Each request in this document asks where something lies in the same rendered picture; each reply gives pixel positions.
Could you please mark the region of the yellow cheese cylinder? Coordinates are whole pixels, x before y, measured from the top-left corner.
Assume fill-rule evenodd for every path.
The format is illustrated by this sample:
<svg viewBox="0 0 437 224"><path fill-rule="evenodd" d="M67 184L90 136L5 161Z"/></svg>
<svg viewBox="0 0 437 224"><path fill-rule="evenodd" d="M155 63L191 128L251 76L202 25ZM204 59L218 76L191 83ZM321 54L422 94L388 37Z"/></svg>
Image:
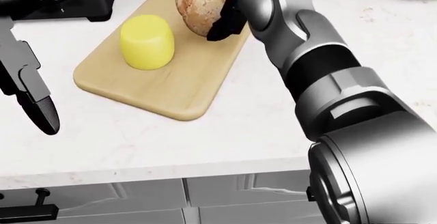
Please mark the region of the yellow cheese cylinder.
<svg viewBox="0 0 437 224"><path fill-rule="evenodd" d="M143 14L123 23L119 31L119 48L130 67L156 70L173 59L175 39L165 19Z"/></svg>

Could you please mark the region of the black toaster appliance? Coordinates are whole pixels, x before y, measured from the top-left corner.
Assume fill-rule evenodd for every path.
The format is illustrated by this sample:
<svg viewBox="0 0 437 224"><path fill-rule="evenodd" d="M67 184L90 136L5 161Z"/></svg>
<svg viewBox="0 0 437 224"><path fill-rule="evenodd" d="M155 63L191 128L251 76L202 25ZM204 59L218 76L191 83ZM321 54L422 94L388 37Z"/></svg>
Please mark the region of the black toaster appliance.
<svg viewBox="0 0 437 224"><path fill-rule="evenodd" d="M14 20L45 20L87 18L91 22L104 22L111 18L114 0L63 0L44 6L26 16L13 16Z"/></svg>

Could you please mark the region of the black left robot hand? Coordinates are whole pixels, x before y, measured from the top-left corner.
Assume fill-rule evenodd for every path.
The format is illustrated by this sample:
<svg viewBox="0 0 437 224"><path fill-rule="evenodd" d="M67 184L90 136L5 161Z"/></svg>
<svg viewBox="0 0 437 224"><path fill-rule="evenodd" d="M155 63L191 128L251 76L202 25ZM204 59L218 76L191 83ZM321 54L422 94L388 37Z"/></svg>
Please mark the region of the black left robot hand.
<svg viewBox="0 0 437 224"><path fill-rule="evenodd" d="M51 93L38 69L40 62L26 41L15 39L9 16L0 16L0 90L16 96L29 119L47 135L60 129Z"/></svg>

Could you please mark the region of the brown crusty bread loaf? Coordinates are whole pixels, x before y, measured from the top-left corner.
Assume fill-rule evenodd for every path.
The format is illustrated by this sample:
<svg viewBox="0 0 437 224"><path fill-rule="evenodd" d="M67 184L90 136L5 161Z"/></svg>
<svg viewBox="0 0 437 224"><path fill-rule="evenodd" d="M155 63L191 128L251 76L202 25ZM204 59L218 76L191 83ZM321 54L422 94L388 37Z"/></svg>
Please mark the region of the brown crusty bread loaf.
<svg viewBox="0 0 437 224"><path fill-rule="evenodd" d="M220 17L226 0L175 0L185 25L199 36L206 37Z"/></svg>

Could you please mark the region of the grey cabinet door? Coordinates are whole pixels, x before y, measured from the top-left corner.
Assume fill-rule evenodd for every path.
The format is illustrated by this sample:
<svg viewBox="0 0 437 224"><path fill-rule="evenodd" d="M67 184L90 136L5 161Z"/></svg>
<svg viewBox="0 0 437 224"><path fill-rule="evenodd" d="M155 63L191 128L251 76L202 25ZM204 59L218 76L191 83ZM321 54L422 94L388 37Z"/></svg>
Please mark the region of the grey cabinet door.
<svg viewBox="0 0 437 224"><path fill-rule="evenodd" d="M59 217L43 224L201 224L197 209Z"/></svg>
<svg viewBox="0 0 437 224"><path fill-rule="evenodd" d="M315 203L280 203L200 207L201 224L325 224Z"/></svg>

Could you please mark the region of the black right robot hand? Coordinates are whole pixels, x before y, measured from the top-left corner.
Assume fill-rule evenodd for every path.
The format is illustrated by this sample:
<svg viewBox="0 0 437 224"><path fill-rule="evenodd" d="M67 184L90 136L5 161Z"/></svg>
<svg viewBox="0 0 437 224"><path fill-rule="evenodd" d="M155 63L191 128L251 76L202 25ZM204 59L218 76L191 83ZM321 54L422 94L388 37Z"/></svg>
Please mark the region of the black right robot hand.
<svg viewBox="0 0 437 224"><path fill-rule="evenodd" d="M238 8L237 0L225 0L220 18L212 24L207 34L207 41L221 41L230 35L239 35L246 22L246 17Z"/></svg>

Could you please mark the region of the light wooden cutting board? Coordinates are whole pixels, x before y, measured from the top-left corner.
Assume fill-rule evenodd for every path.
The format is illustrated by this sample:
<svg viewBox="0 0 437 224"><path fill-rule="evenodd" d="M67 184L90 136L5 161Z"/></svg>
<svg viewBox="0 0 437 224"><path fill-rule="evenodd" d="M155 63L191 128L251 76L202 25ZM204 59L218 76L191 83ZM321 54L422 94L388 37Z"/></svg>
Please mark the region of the light wooden cutting board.
<svg viewBox="0 0 437 224"><path fill-rule="evenodd" d="M209 42L183 23L175 0L146 0L129 17L154 14L165 19L175 37L175 54L157 70L135 70L122 57L120 28L74 70L78 88L179 121L195 120L208 110L240 53L250 30Z"/></svg>

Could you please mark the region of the grey cabinet drawer front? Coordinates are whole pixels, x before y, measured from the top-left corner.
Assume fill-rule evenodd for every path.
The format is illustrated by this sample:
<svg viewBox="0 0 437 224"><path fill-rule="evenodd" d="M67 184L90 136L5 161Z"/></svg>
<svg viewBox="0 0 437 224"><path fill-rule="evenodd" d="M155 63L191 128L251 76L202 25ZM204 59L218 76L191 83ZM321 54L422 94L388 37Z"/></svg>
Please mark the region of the grey cabinet drawer front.
<svg viewBox="0 0 437 224"><path fill-rule="evenodd" d="M209 176L184 180L193 207L305 200L309 170Z"/></svg>
<svg viewBox="0 0 437 224"><path fill-rule="evenodd" d="M59 216L161 211L186 207L181 179L59 186L47 189L45 204Z"/></svg>

